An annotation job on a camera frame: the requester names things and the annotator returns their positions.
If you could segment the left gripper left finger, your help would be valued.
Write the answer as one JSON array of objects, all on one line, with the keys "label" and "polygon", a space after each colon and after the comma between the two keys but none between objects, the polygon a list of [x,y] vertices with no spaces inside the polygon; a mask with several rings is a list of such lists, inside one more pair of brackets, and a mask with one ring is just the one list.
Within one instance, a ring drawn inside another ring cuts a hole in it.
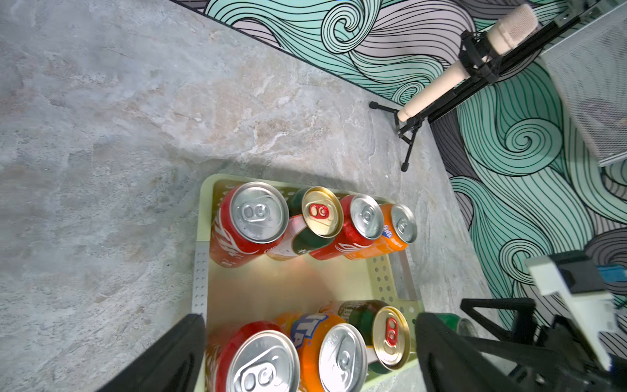
[{"label": "left gripper left finger", "polygon": [[188,314],[102,391],[193,391],[206,346],[202,315]]}]

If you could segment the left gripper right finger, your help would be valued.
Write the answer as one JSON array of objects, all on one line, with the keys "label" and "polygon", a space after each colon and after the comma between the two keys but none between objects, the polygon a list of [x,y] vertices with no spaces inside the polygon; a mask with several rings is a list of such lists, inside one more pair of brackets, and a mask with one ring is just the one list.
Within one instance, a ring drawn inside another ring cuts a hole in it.
[{"label": "left gripper right finger", "polygon": [[485,359],[436,315],[416,319],[416,353],[428,391],[520,391],[522,388]]}]

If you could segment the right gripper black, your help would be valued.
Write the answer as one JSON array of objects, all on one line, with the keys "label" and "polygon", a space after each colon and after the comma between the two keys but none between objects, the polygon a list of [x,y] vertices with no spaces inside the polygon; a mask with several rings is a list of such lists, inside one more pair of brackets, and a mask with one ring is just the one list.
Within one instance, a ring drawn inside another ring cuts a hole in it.
[{"label": "right gripper black", "polygon": [[[470,318],[496,340],[469,337],[475,349],[516,364],[509,377],[528,391],[625,391],[626,360],[611,355],[611,367],[600,365],[597,355],[574,322],[555,316],[549,327],[535,318],[536,304],[530,298],[464,299],[460,304]],[[511,310],[510,330],[478,312],[479,308]]]}]

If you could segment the green soda can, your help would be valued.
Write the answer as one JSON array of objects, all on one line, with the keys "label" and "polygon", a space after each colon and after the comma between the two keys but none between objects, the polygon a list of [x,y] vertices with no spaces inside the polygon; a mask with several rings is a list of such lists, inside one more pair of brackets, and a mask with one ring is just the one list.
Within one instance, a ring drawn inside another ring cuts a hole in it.
[{"label": "green soda can", "polygon": [[453,313],[436,313],[435,316],[460,336],[478,337],[475,326],[467,318]]}]

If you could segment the green gold-top can front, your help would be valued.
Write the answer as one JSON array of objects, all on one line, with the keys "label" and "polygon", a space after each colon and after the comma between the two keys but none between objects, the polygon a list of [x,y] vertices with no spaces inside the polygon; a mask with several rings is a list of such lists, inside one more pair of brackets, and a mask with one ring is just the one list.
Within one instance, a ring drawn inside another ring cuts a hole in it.
[{"label": "green gold-top can front", "polygon": [[321,313],[339,315],[359,330],[371,372],[387,374],[404,367],[411,351],[408,322],[395,307],[378,300],[328,302]]}]

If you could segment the orange soda can back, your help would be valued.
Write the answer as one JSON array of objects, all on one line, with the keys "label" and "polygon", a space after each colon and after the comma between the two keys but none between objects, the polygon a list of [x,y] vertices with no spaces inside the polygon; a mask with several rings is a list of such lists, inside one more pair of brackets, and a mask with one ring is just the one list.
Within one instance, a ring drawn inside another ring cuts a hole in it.
[{"label": "orange soda can back", "polygon": [[405,250],[416,241],[417,223],[411,209],[404,204],[383,204],[383,233],[369,248],[346,256],[349,260],[362,260]]}]

